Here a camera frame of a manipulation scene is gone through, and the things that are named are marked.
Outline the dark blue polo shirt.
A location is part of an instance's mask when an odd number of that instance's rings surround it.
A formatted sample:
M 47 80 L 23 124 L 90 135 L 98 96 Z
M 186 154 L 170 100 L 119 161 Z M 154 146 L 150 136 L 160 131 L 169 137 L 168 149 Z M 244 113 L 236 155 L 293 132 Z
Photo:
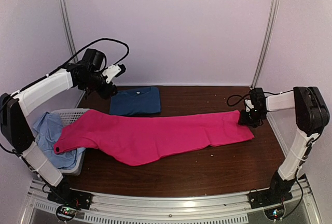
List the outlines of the dark blue polo shirt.
M 135 116 L 161 113 L 157 87 L 142 87 L 119 91 L 110 101 L 110 115 Z

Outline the red garment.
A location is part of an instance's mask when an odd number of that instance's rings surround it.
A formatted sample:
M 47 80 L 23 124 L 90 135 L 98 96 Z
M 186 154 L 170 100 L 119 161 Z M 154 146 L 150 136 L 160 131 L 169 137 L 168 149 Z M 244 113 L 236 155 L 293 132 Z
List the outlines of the red garment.
M 254 134 L 238 125 L 239 111 L 176 117 L 123 117 L 90 109 L 66 126 L 53 150 L 98 149 L 139 166 L 163 157 L 249 141 Z

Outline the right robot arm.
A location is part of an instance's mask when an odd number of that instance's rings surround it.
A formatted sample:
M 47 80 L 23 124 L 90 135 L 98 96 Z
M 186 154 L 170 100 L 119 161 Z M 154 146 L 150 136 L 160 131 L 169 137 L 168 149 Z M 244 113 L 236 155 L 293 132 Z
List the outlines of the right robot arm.
M 284 162 L 273 174 L 266 192 L 266 200 L 277 204 L 291 190 L 313 145 L 329 123 L 329 110 L 318 87 L 293 87 L 281 93 L 253 88 L 242 100 L 245 109 L 240 112 L 238 124 L 253 128 L 260 126 L 268 113 L 295 110 L 297 129 L 293 144 Z

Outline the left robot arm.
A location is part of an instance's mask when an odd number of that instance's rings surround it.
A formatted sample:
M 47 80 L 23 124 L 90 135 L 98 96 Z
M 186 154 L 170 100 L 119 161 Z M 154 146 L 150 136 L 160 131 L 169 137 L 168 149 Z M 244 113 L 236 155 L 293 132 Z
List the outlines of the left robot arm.
M 72 204 L 75 195 L 60 170 L 38 147 L 26 118 L 40 105 L 71 88 L 95 91 L 103 99 L 115 95 L 117 89 L 112 80 L 126 68 L 122 64 L 115 63 L 110 66 L 106 64 L 107 59 L 104 53 L 87 49 L 80 61 L 65 62 L 21 90 L 1 95 L 1 134 L 12 146 L 12 150 L 4 146 L 1 149 L 22 158 L 63 205 Z

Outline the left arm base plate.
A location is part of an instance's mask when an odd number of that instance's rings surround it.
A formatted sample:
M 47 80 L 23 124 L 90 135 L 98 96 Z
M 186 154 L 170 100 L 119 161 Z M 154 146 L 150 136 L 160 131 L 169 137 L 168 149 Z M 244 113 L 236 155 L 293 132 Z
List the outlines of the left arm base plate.
M 51 190 L 51 192 L 48 193 L 47 200 L 63 205 L 68 205 L 70 207 L 75 207 L 79 210 L 89 210 L 92 197 L 93 195 L 91 193 L 72 189 L 64 191 Z

